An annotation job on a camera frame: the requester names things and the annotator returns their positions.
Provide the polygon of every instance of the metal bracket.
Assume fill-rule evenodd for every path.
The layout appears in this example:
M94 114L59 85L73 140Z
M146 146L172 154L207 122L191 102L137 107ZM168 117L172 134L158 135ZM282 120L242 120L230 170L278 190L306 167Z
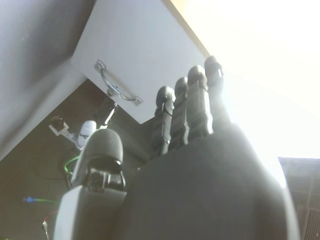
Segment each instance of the metal bracket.
M117 95L121 99L124 99L126 101L132 102L135 106L138 106L138 105L140 105L140 104L142 104L144 102L138 96L134 96L134 97L127 96L127 95L123 94L122 92L120 92L117 89L117 87L113 86L105 76L105 74L108 74L108 72L105 71L106 65L101 60L98 60L95 63L94 69L98 73L101 74L102 80L104 81L106 86L109 88L108 91L107 91L107 95L109 97L112 97L113 95Z

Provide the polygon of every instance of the wooden edge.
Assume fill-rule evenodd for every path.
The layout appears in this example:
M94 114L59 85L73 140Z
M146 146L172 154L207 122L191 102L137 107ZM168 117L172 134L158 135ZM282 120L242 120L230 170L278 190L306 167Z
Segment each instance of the wooden edge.
M172 3L171 0L162 0L164 5L168 8L168 10L171 12L171 14L174 16L174 18L177 20L177 22L180 24L180 26L183 28L185 33L191 38L191 40L194 42L196 47L199 49L199 51L202 53L202 55L207 58L210 56L208 50L205 48L205 46L202 44L202 42L199 40L195 32L191 29L191 27L188 25L184 17L180 14L180 12L177 10L175 5Z

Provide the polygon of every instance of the blue connector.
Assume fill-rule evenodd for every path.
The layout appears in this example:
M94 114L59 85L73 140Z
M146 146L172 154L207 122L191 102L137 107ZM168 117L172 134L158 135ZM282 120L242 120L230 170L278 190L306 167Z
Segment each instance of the blue connector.
M31 197L31 196L28 196L28 197L24 197L24 198L23 198L23 201L24 201L24 202L27 202L27 203L34 203L34 202L37 201L37 199L36 199L36 198L33 198L33 197Z

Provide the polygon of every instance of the cabinet door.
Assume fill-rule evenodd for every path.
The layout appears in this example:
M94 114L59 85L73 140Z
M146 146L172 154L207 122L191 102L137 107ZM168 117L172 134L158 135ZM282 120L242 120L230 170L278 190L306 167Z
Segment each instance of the cabinet door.
M139 123L154 116L159 88L175 87L205 57L161 0L98 0L72 57L72 63L104 92L94 69L101 60L121 92L143 103L113 96Z

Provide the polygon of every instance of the green wire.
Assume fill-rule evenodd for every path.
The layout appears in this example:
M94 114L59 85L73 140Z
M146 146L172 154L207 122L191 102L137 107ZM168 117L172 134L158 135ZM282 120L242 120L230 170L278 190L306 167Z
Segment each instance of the green wire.
M42 198L35 198L34 199L36 202L46 202L46 203L52 203L52 204L59 204L57 201L52 201L48 199L42 199Z
M79 158L79 156L76 156L70 160L68 160L65 164L64 164L64 171L67 173L67 174L73 174L72 171L69 171L69 169L67 168L68 164L72 163L73 161L77 160Z

